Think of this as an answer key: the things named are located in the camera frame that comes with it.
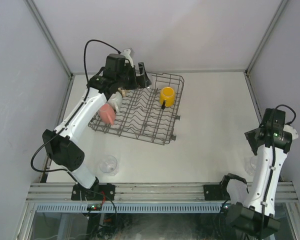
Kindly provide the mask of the grey wire dish rack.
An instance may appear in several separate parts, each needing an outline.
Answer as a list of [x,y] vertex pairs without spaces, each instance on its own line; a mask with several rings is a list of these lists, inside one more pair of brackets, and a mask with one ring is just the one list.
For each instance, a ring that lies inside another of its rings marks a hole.
[[[175,123],[181,118],[179,106],[185,80],[181,75],[170,73],[149,73],[152,85],[148,88],[129,90],[123,98],[114,125],[102,122],[95,114],[88,124],[92,130],[119,137],[136,139],[158,145],[175,141]],[[162,109],[160,92],[164,87],[175,91],[175,101]]]

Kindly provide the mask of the pink ceramic cup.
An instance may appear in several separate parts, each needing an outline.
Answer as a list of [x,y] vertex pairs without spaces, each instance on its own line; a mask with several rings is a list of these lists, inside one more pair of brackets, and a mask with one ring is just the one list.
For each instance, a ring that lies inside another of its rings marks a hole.
[[114,109],[108,104],[105,103],[99,110],[98,115],[103,123],[114,125],[116,119],[116,113]]

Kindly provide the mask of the yellow mug black handle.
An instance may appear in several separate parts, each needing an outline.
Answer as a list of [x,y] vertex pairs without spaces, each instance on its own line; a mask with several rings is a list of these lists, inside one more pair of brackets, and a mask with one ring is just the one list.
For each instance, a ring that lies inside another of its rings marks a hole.
[[176,93],[172,87],[166,86],[161,89],[159,96],[159,103],[161,105],[161,109],[171,107],[175,102]]

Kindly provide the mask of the clear glass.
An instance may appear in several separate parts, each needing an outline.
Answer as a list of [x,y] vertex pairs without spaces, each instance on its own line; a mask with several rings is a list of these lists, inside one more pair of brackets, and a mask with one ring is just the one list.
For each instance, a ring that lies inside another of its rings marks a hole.
[[250,176],[254,176],[257,168],[257,163],[258,163],[257,156],[254,155],[251,157],[246,157],[244,159],[245,172]]
[[119,171],[118,160],[112,155],[105,155],[99,161],[99,169],[104,174],[115,176]]
[[155,82],[156,82],[156,77],[150,73],[147,74],[148,77],[148,89],[154,89],[155,88]]

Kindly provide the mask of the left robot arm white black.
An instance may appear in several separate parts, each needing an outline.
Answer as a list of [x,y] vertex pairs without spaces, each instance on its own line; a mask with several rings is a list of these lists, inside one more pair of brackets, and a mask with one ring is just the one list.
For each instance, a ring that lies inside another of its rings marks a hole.
[[88,123],[119,89],[144,89],[152,84],[144,63],[138,63],[136,70],[132,56],[130,48],[109,54],[105,66],[88,79],[82,98],[70,114],[54,130],[47,129],[42,134],[48,157],[85,189],[99,184],[84,162],[85,153],[78,147]]

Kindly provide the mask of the white speckled ceramic mug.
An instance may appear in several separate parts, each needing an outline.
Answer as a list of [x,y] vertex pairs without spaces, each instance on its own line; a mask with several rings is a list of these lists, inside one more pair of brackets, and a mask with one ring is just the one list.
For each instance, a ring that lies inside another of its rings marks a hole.
[[115,110],[116,113],[119,113],[123,103],[123,97],[121,93],[117,91],[116,93],[112,94],[107,103]]

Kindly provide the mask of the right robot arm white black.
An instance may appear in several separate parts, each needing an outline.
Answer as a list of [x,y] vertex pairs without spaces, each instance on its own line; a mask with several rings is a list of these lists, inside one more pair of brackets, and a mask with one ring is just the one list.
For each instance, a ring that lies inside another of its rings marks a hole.
[[251,151],[257,157],[256,170],[251,187],[247,182],[231,175],[226,185],[231,205],[227,207],[226,223],[246,235],[263,240],[280,229],[275,219],[275,198],[281,169],[293,140],[298,133],[286,121],[281,108],[292,108],[279,104],[267,108],[258,128],[245,133]]

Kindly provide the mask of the beige ceramic mug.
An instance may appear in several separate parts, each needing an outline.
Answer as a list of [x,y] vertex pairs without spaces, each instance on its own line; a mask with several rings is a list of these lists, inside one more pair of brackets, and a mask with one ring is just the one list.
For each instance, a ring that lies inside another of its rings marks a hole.
[[126,97],[127,92],[128,92],[126,89],[123,89],[123,88],[118,88],[118,91],[120,92],[120,94],[122,95],[123,98]]

